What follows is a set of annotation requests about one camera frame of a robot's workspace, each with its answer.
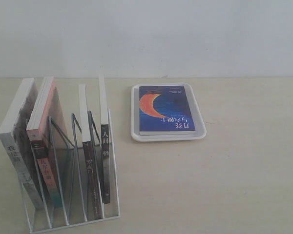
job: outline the beige table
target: beige table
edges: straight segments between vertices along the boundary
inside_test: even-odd
[[[174,81],[193,87],[207,136],[135,142],[131,86]],[[57,82],[67,125],[78,111],[78,83],[97,110],[96,79]],[[0,124],[19,83],[0,79]],[[107,79],[106,88],[121,218],[53,233],[293,234],[293,78]],[[0,145],[0,234],[27,232],[16,173]]]

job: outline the crescent moon illustration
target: crescent moon illustration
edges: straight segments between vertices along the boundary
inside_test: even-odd
[[[153,107],[153,102],[158,96],[160,96],[160,94],[144,94],[140,98],[140,109],[149,116],[165,118],[166,116],[158,113]]]

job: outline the plastic tray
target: plastic tray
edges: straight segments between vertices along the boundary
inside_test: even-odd
[[[195,125],[193,134],[173,134],[173,135],[141,135],[139,131],[139,87],[140,86],[167,86],[183,85],[186,91],[189,107]],[[206,128],[195,100],[191,86],[187,83],[162,83],[162,84],[138,84],[131,89],[131,136],[136,141],[173,141],[173,140],[195,140],[206,136]]]

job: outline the book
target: book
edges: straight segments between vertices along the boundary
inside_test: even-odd
[[[66,149],[66,145],[57,131],[54,131],[53,135],[55,145],[52,144],[50,140],[49,116],[53,118],[64,134],[67,134],[58,90],[53,77],[45,77],[43,79],[26,131],[53,206],[57,208],[63,206],[59,191],[58,174],[61,175],[64,170],[67,154],[61,153],[58,155],[58,171],[54,149],[65,152],[63,149]]]
[[[0,126],[0,140],[32,203],[40,209],[43,207],[40,185],[26,133],[26,120],[31,116],[36,98],[34,79],[23,79]]]
[[[182,85],[139,87],[141,135],[193,134],[187,94]]]
[[[110,203],[110,157],[109,157],[109,122],[106,101],[105,81],[99,75],[100,110],[101,110],[101,154],[103,162],[103,202]]]
[[[86,98],[86,85],[79,85],[79,108],[82,129],[82,141],[84,149],[84,158],[89,181],[90,196],[94,218],[103,218],[103,204],[101,198],[101,189],[99,182],[98,166],[95,158],[94,148],[91,142],[90,126],[88,120],[88,107]]]

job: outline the wall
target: wall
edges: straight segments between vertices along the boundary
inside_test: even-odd
[[[0,77],[293,76],[293,0],[0,0]]]

